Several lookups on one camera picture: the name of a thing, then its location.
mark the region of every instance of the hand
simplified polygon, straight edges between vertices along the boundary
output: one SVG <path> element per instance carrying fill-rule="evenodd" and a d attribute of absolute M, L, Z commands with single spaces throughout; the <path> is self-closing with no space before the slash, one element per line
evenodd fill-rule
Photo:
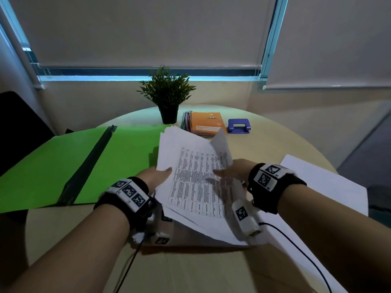
<path fill-rule="evenodd" d="M 248 184 L 248 175 L 257 165 L 256 162 L 247 159 L 234 159 L 231 166 L 226 169 L 214 169 L 213 172 L 219 177 L 232 177 Z"/>
<path fill-rule="evenodd" d="M 149 193 L 152 193 L 156 189 L 156 187 L 166 181 L 166 179 L 171 175 L 171 173 L 172 168 L 170 167 L 165 171 L 158 171 L 156 170 L 156 167 L 153 166 L 148 169 L 142 170 L 136 175 L 136 177 L 143 180 L 148 186 Z"/>

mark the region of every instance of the blue hole punch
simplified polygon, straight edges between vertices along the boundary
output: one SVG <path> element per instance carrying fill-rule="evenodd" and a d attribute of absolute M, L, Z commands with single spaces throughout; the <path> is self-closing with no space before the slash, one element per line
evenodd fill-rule
<path fill-rule="evenodd" d="M 247 118 L 242 119 L 228 119 L 228 133 L 250 133 L 251 126 Z"/>

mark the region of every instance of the roller blind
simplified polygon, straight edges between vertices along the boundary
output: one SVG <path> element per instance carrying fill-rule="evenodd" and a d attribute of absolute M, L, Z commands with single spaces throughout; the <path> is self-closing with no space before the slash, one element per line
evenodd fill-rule
<path fill-rule="evenodd" d="M 260 66 L 275 0 L 9 0 L 44 67 Z"/>
<path fill-rule="evenodd" d="M 266 88 L 391 86 L 391 0 L 288 0 Z"/>

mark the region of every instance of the green paper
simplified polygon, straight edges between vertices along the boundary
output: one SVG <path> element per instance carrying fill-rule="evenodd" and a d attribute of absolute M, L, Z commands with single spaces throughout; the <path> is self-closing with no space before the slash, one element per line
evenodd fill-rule
<path fill-rule="evenodd" d="M 56 136 L 0 177 L 0 213 L 55 204 L 107 127 Z"/>
<path fill-rule="evenodd" d="M 155 166 L 160 133 L 166 127 L 117 127 L 75 203 L 95 203 L 119 179 Z"/>

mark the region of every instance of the table surface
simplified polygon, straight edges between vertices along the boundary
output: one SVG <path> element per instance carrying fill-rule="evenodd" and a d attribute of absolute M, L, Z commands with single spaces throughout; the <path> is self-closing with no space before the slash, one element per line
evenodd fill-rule
<path fill-rule="evenodd" d="M 332 165 L 311 144 L 287 128 L 262 116 L 215 105 L 181 105 L 184 111 L 220 112 L 224 123 L 229 118 L 247 118 L 250 134 L 228 134 L 232 158 L 280 163 L 286 154 L 296 156 L 335 172 Z M 135 111 L 101 126 L 158 125 L 157 107 Z M 28 212 L 26 252 L 32 264 L 70 232 L 91 211 L 93 205 L 47 207 Z M 126 244 L 117 259 L 104 292 L 114 292 L 134 247 Z M 121 292 L 327 292 L 316 277 L 294 264 L 288 256 L 267 244 L 245 250 L 221 248 L 147 248 L 141 249 L 127 275 Z"/>

